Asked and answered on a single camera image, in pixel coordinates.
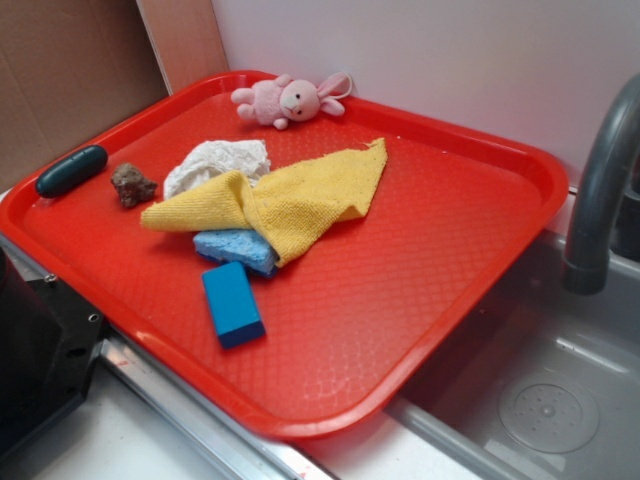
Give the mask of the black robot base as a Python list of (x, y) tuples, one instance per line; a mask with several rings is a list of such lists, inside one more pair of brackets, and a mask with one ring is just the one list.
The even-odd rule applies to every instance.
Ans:
[(1, 254), (1, 457), (81, 405), (100, 354), (103, 313), (55, 276), (26, 280)]

